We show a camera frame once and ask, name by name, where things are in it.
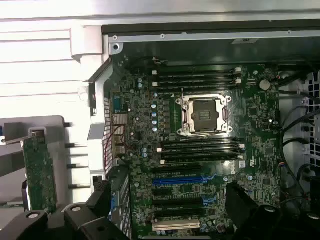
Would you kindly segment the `green motherboard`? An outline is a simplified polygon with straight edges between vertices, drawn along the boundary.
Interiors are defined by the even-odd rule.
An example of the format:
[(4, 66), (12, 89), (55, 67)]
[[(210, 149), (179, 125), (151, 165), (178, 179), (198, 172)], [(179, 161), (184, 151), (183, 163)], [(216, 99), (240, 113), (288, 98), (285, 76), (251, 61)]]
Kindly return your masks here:
[[(237, 183), (259, 206), (277, 207), (274, 173), (278, 146), (279, 87), (274, 68), (243, 66), (131, 67), (110, 89), (113, 131), (107, 147), (127, 166), (126, 225), (133, 240), (208, 237), (237, 230), (226, 212), (226, 187)], [(270, 89), (260, 89), (268, 80)], [(231, 133), (184, 137), (182, 95), (230, 96)], [(153, 185), (154, 179), (203, 177), (204, 182)], [(200, 228), (153, 231), (170, 220), (200, 221)]]

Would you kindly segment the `white expansion slot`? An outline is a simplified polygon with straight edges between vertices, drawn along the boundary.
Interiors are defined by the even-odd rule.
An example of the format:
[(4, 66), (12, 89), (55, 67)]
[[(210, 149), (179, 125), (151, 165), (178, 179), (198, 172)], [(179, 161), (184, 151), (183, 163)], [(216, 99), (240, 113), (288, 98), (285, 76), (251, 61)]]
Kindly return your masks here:
[(166, 220), (152, 224), (153, 231), (175, 231), (200, 228), (198, 219)]

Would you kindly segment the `blue expansion slot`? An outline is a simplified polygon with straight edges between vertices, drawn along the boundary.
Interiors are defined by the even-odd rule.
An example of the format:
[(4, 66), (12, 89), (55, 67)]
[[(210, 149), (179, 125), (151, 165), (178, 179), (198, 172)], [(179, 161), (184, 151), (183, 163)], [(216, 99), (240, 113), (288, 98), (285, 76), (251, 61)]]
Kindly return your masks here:
[(173, 177), (173, 178), (156, 178), (152, 180), (154, 186), (160, 185), (178, 185), (178, 184), (193, 184), (204, 182), (202, 176), (188, 176), (188, 177)]

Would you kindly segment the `metal CPU socket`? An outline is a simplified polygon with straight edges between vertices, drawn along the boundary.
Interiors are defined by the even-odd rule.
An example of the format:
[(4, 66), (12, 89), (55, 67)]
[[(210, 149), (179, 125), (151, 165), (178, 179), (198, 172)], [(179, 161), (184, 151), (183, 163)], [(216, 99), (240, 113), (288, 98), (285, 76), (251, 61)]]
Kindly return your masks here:
[(231, 133), (231, 102), (232, 97), (224, 94), (182, 95), (175, 100), (181, 115), (181, 127), (176, 133), (187, 138)]

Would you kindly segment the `open black PC case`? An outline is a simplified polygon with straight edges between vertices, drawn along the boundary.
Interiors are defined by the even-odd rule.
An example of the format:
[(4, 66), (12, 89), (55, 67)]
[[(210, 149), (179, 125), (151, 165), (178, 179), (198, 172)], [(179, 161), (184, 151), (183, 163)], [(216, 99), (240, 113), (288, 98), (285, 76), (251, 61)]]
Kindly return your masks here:
[[(91, 126), (88, 135), (89, 169), (92, 188), (98, 181), (111, 185), (111, 209), (108, 219), (127, 238), (131, 226), (126, 219), (130, 183), (128, 168), (118, 162), (107, 142), (113, 132), (110, 90), (129, 68), (159, 66), (244, 66), (265, 65), (276, 70), (279, 123), (277, 136), (279, 160), (274, 179), (279, 188), (276, 208), (293, 208), (320, 215), (320, 174), (310, 164), (309, 142), (303, 127), (318, 111), (308, 113), (305, 84), (320, 71), (320, 30), (276, 30), (243, 32), (160, 32), (113, 34), (105, 36), (107, 57), (89, 79), (88, 105)], [(192, 237), (152, 240), (229, 240)]]

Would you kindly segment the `perforated metal disk bay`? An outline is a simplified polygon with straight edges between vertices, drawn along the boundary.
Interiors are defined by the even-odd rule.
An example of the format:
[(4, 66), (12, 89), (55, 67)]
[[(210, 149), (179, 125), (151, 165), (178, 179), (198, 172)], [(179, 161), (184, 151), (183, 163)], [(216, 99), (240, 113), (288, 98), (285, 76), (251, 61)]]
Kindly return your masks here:
[(305, 136), (309, 142), (308, 152), (311, 168), (320, 175), (320, 71), (312, 73), (305, 82), (305, 91), (314, 99), (306, 99), (305, 106), (308, 107), (308, 114), (319, 112), (319, 114), (311, 116), (306, 127)]

